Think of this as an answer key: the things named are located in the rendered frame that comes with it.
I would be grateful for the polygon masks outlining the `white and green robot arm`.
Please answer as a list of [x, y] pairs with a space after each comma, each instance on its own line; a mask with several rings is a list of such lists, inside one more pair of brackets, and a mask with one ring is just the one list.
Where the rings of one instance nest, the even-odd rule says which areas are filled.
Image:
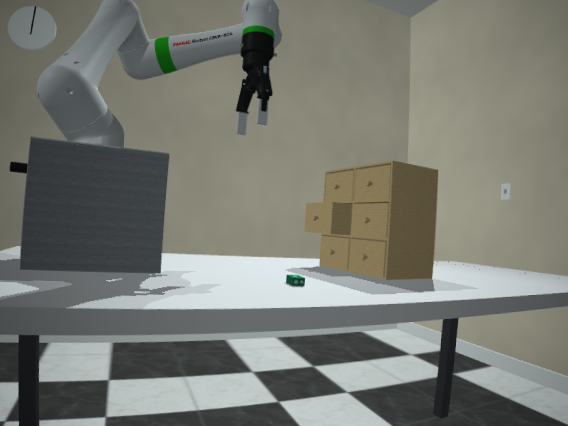
[[277, 56], [274, 48], [282, 39], [277, 2], [245, 0], [242, 20], [150, 40], [133, 0], [104, 0], [81, 37], [42, 72], [38, 98], [67, 141], [124, 147], [124, 130], [98, 91], [116, 51], [125, 72], [138, 80], [240, 52], [263, 54], [269, 61]]

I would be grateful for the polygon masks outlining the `brown chest of drawers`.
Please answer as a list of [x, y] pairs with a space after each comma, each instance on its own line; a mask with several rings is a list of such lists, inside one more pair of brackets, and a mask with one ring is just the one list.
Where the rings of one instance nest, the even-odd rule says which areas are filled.
[[[356, 170], [391, 165], [390, 198], [386, 200], [354, 201]], [[335, 201], [352, 204], [351, 235], [321, 233], [319, 265], [384, 280], [430, 279], [433, 277], [438, 170], [427, 167], [387, 161], [356, 167], [325, 171], [326, 174], [354, 170], [353, 201]], [[353, 205], [389, 203], [387, 238], [353, 236]], [[347, 269], [320, 264], [322, 236], [350, 237], [349, 266]], [[350, 270], [351, 240], [386, 240], [385, 277]]]

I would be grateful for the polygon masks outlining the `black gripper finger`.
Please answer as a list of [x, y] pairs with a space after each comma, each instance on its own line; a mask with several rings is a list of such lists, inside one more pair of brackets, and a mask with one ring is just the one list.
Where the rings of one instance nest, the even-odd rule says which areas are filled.
[[270, 76], [269, 76], [269, 67], [260, 65], [259, 77], [260, 81], [256, 81], [253, 74], [250, 74], [249, 76], [250, 80], [252, 81], [252, 84], [255, 86], [256, 91], [258, 93], [257, 98], [259, 98], [256, 124], [267, 125], [268, 104], [269, 104], [268, 100], [269, 96], [272, 96], [273, 94]]
[[242, 80], [242, 87], [236, 108], [236, 111], [238, 112], [236, 134], [241, 135], [246, 135], [247, 114], [249, 114], [247, 110], [252, 96], [256, 92], [256, 90], [249, 90], [247, 87], [249, 80], [249, 77], [246, 77], [246, 80]]

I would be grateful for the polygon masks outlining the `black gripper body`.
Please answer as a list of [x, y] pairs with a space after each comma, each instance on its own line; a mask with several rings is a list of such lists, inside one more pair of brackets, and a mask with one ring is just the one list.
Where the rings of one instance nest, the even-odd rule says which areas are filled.
[[[258, 54], [258, 53], [250, 53], [243, 57], [243, 67], [242, 67], [243, 70], [248, 74], [247, 76], [253, 74], [256, 81], [260, 81], [259, 77], [260, 65], [269, 67], [269, 58], [263, 54]], [[250, 90], [256, 90], [251, 80], [249, 80], [248, 88]]]

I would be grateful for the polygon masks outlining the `tan wooden drawer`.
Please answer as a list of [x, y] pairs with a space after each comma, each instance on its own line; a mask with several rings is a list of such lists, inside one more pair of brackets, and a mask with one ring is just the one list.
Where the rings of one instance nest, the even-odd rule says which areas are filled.
[[325, 202], [353, 201], [353, 185], [354, 170], [326, 174]]
[[357, 169], [354, 201], [389, 199], [390, 178], [391, 165]]
[[348, 270], [349, 251], [350, 237], [322, 236], [320, 264]]
[[388, 217], [389, 203], [354, 204], [352, 235], [387, 238]]
[[306, 203], [304, 232], [351, 235], [351, 219], [352, 204]]
[[385, 277], [386, 249], [387, 241], [352, 239], [350, 270]]

